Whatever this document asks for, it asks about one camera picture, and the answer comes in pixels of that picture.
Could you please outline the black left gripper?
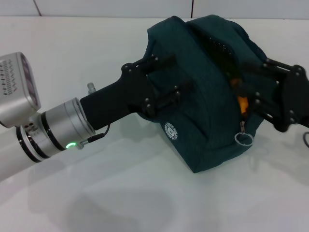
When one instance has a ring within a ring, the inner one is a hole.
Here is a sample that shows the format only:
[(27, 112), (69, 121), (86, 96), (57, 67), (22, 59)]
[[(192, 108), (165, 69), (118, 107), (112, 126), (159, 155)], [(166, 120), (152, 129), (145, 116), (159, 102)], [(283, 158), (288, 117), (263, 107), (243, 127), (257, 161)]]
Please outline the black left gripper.
[(151, 55), (124, 65), (121, 77), (115, 83), (80, 99), (87, 121), (97, 131), (131, 113), (157, 116), (178, 106), (194, 91), (192, 81), (182, 82), (156, 97), (147, 77), (175, 64), (174, 55), (163, 58)]

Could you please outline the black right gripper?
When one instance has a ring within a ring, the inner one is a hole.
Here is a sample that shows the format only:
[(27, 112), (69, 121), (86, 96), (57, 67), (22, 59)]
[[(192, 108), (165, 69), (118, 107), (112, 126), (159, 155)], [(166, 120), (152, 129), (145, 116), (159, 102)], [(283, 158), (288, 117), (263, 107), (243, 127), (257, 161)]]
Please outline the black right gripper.
[(292, 124), (309, 127), (309, 80), (303, 67), (267, 58), (263, 62), (243, 62), (241, 69), (267, 78), (284, 78), (280, 81), (281, 99), (278, 94), (268, 99), (248, 84), (238, 85), (238, 95), (248, 98), (250, 113), (279, 124), (280, 132), (286, 132)]

